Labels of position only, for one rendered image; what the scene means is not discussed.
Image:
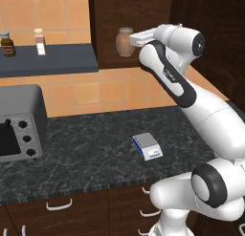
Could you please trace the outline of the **brown honey bottle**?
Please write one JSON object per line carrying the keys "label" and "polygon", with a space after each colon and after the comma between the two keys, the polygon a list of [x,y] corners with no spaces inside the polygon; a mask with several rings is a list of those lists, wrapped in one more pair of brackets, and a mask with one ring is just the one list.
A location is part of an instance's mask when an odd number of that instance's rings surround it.
{"label": "brown honey bottle", "polygon": [[132,28],[120,28],[116,37],[116,48],[120,56],[129,57],[133,54],[135,47],[130,44]]}

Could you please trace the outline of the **grey toaster oven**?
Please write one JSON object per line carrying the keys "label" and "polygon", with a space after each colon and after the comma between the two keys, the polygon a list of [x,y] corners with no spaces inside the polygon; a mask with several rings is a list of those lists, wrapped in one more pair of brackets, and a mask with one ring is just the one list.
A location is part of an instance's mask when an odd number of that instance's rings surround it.
{"label": "grey toaster oven", "polygon": [[39,85],[0,87],[0,162],[39,158],[47,122]]}

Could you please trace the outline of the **dark grey wall shelf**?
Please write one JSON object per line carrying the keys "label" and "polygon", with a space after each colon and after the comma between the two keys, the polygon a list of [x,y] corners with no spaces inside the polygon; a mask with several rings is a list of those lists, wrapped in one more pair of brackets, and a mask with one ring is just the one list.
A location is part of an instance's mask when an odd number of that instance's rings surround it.
{"label": "dark grey wall shelf", "polygon": [[45,55],[36,46],[16,46],[16,56],[0,50],[0,77],[93,73],[99,65],[91,44],[48,45]]}

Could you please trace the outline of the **dark wood drawer front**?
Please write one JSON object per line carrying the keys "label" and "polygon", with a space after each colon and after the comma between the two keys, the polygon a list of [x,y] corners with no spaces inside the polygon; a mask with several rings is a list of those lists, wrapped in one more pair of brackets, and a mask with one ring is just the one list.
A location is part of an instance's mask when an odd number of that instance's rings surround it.
{"label": "dark wood drawer front", "polygon": [[109,221],[114,225],[129,224],[144,220],[143,213],[154,213],[158,209],[150,202],[125,202],[109,204]]}
{"label": "dark wood drawer front", "polygon": [[110,188],[108,190],[108,199],[110,203],[125,203],[144,200],[147,195],[143,190],[148,191],[149,188],[149,182]]}
{"label": "dark wood drawer front", "polygon": [[141,232],[148,232],[153,227],[153,223],[139,222],[138,224],[119,224],[110,226],[110,236],[140,236],[138,229]]}
{"label": "dark wood drawer front", "polygon": [[[60,211],[48,211],[46,209],[46,202],[49,203],[49,206],[60,206],[69,203],[70,199],[73,199],[73,204],[70,208]],[[7,211],[14,221],[61,221],[74,219],[107,224],[107,191],[88,192],[22,204],[12,204],[7,205]]]}

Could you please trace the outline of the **dark brown jar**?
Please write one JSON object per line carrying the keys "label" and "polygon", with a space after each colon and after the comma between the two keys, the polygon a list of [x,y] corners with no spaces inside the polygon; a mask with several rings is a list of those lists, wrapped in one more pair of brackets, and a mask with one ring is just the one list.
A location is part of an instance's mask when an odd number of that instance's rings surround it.
{"label": "dark brown jar", "polygon": [[10,38],[10,33],[0,32],[0,37],[1,37],[1,46],[2,46],[4,56],[6,57],[15,56],[16,55],[15,47],[13,41]]}

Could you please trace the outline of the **dark wood wall cabinet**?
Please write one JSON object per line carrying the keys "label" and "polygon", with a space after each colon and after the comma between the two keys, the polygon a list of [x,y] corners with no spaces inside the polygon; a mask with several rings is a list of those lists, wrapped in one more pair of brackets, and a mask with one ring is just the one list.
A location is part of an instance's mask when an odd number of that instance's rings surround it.
{"label": "dark wood wall cabinet", "polygon": [[136,49],[121,57],[116,48],[120,28],[141,32],[167,23],[172,0],[89,0],[91,43],[100,69],[137,67]]}

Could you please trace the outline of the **dark wood cabinet door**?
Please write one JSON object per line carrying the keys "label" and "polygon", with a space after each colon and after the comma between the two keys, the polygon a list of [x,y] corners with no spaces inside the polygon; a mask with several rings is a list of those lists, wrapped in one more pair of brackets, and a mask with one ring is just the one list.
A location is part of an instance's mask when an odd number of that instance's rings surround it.
{"label": "dark wood cabinet door", "polygon": [[171,0],[169,21],[204,34],[192,67],[245,112],[245,0]]}

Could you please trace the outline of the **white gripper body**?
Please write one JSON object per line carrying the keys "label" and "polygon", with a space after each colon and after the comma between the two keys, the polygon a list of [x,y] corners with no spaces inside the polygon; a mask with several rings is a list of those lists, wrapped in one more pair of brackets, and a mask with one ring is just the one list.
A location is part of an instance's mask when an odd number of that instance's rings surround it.
{"label": "white gripper body", "polygon": [[145,30],[142,32],[136,32],[130,35],[130,45],[134,47],[142,47],[146,43],[152,41],[154,39],[153,34],[156,29]]}

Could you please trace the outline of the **white digital scale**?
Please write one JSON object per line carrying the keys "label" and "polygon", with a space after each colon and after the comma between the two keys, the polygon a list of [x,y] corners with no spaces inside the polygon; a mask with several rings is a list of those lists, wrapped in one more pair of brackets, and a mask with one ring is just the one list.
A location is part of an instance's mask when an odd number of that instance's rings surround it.
{"label": "white digital scale", "polygon": [[135,135],[132,137],[132,141],[145,161],[154,160],[163,156],[159,143],[150,133]]}

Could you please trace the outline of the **dark wood cupboard door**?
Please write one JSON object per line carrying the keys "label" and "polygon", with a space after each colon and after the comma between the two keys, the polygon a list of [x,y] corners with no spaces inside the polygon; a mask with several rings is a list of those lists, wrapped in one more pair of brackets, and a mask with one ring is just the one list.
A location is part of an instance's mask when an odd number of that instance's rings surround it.
{"label": "dark wood cupboard door", "polygon": [[4,206],[0,206],[0,236],[4,236],[4,230],[7,230],[7,236],[16,236],[11,218]]}
{"label": "dark wood cupboard door", "polygon": [[14,225],[20,232],[20,236],[22,236],[22,225],[26,226],[27,236],[109,236],[108,228],[101,228],[83,220],[17,220]]}

